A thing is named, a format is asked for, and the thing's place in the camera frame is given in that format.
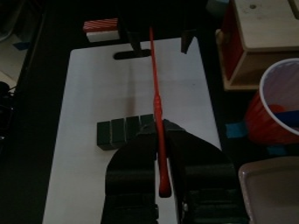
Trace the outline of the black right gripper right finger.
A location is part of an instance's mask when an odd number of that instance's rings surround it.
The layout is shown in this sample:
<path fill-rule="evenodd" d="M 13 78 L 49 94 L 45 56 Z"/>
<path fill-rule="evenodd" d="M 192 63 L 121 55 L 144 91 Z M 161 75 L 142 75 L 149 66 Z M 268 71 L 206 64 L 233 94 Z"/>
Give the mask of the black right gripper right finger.
<path fill-rule="evenodd" d="M 248 224 L 234 166 L 220 149 L 162 122 L 178 224 Z"/>

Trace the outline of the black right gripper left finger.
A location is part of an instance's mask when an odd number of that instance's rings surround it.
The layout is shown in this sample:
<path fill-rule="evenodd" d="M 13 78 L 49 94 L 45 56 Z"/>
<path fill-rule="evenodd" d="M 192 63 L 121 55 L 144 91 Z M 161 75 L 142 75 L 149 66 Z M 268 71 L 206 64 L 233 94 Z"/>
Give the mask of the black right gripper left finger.
<path fill-rule="evenodd" d="M 112 156 L 105 173 L 105 201 L 100 224 L 157 224 L 154 204 L 154 124 Z"/>

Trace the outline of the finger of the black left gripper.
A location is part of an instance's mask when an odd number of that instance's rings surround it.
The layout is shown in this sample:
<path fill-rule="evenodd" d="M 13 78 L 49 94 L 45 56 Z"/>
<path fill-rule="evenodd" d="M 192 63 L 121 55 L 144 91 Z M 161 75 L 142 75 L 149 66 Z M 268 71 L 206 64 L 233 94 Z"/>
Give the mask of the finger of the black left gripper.
<path fill-rule="evenodd" d="M 181 53 L 188 52 L 189 45 L 192 43 L 192 39 L 194 37 L 196 31 L 194 30 L 184 30 L 181 32 Z"/>
<path fill-rule="evenodd" d="M 125 34 L 126 34 L 126 39 L 128 39 L 128 42 L 132 46 L 133 51 L 136 53 L 140 53 L 141 52 L 141 46 L 140 46 L 138 33 L 134 32 L 134 31 L 126 31 Z"/>

